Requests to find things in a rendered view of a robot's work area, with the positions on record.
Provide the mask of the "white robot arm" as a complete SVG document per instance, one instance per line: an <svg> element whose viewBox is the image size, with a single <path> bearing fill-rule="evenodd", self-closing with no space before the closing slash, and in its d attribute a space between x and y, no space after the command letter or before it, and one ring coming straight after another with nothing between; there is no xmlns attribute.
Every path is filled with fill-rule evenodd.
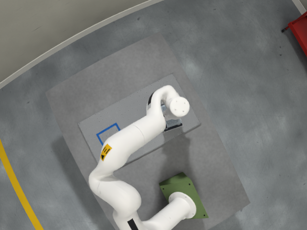
<svg viewBox="0 0 307 230"><path fill-rule="evenodd" d="M140 194L113 175L113 171L121 168L132 153L164 131L166 122L161 103L166 106L166 115L174 120L189 112L188 101L180 97L172 86L156 90L148 100L146 116L104 142L99 163L89 175L91 190L116 209L113 218L119 230L172 230L182 219L196 214L193 200L184 193L174 192L166 207L149 220L141 221L136 212L142 203Z"/></svg>

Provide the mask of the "black raised plate nest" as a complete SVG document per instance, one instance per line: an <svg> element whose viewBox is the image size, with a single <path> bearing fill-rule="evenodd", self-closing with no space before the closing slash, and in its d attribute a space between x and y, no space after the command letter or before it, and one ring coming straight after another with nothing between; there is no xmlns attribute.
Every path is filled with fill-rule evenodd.
<svg viewBox="0 0 307 230"><path fill-rule="evenodd" d="M175 126L172 126L172 127L169 127L169 128L167 128L167 125L166 125L166 127L165 127L165 129L164 129L163 132L167 132L167 131L169 131L169 130L172 130L172 129L175 129L175 128L178 128L178 127L181 127L181 126L183 126L182 123L181 123L181 124L178 124L178 125L175 125Z"/></svg>

